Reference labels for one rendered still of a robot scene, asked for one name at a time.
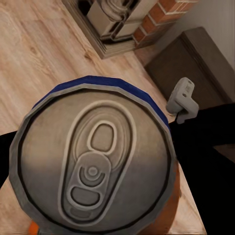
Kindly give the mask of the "can of soda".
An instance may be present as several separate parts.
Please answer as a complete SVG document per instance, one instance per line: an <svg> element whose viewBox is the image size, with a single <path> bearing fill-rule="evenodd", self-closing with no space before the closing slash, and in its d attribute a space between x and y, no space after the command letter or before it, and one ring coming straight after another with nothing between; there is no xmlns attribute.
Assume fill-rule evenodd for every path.
<svg viewBox="0 0 235 235"><path fill-rule="evenodd" d="M9 147L20 207L51 235L137 235L171 198L178 158L151 96L121 78L57 85Z"/></svg>
<svg viewBox="0 0 235 235"><path fill-rule="evenodd" d="M28 235L51 235L51 234L46 231L43 231L35 222L32 222L28 228Z"/></svg>

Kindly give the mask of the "trash can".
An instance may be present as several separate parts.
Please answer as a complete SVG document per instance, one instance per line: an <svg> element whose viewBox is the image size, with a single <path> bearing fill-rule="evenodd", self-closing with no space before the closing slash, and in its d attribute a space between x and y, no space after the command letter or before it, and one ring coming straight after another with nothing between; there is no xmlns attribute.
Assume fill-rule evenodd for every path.
<svg viewBox="0 0 235 235"><path fill-rule="evenodd" d="M162 210L158 219L139 232L137 235L167 235L172 226L173 220L175 219L180 196L180 170L178 162L174 190L171 198Z"/></svg>

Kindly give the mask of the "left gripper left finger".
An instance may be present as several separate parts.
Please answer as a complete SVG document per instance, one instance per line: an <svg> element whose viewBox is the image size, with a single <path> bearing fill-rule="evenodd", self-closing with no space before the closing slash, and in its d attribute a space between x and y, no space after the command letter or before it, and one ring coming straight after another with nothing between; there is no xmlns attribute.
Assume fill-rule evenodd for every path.
<svg viewBox="0 0 235 235"><path fill-rule="evenodd" d="M16 132L0 136L0 188L9 176L9 147Z"/></svg>

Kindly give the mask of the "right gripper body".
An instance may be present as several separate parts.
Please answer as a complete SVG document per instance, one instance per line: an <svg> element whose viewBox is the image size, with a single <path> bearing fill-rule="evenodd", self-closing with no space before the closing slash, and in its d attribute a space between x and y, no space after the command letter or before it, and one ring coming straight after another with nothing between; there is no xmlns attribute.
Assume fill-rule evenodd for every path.
<svg viewBox="0 0 235 235"><path fill-rule="evenodd" d="M222 117L223 106L212 107L209 109L198 110L196 118L186 119L184 123L178 124L176 119L171 127L173 142L177 130L191 133L210 146L232 144L229 140Z"/></svg>

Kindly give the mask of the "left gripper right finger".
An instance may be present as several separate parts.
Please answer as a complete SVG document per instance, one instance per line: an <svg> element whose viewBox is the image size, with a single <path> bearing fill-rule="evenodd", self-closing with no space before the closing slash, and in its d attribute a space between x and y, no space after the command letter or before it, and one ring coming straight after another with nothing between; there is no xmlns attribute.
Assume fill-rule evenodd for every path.
<svg viewBox="0 0 235 235"><path fill-rule="evenodd" d="M174 146L207 235L235 235L235 163L184 131Z"/></svg>

